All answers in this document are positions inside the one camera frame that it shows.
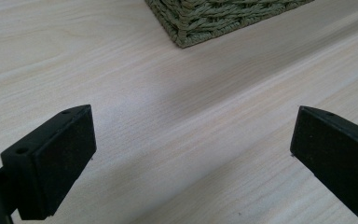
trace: woven basket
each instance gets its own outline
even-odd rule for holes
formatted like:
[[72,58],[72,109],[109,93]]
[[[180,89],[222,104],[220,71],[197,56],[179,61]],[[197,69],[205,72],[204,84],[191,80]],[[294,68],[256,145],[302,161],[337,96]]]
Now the woven basket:
[[313,0],[145,0],[173,42],[185,48]]

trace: wicker basket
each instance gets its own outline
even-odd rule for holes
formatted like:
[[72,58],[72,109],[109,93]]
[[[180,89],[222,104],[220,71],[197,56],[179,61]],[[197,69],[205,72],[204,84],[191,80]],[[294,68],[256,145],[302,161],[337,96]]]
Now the wicker basket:
[[145,0],[173,42],[185,48],[313,0]]

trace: hole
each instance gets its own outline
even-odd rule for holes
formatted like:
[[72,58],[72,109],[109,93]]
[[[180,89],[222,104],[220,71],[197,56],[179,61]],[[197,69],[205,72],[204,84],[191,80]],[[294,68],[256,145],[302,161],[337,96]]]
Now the hole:
[[24,154],[25,152],[27,152],[28,151],[28,148],[26,148],[26,147],[21,147],[21,148],[18,148],[17,150],[16,150],[16,153],[17,154]]

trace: wood grain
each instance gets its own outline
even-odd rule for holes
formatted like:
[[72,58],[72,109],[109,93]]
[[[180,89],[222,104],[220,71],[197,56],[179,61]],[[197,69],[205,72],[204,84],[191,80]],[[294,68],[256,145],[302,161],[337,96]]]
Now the wood grain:
[[358,124],[358,0],[189,49],[142,0],[0,0],[0,152],[83,104],[97,153],[43,223],[358,222],[289,152],[300,105]]

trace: light wood grain surface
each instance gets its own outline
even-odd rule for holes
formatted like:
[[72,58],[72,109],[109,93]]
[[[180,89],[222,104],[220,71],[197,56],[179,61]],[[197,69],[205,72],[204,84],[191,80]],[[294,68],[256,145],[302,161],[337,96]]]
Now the light wood grain surface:
[[83,104],[97,153],[54,217],[15,223],[358,223],[289,152],[300,105],[358,124],[358,0],[188,49],[143,0],[0,0],[0,152]]

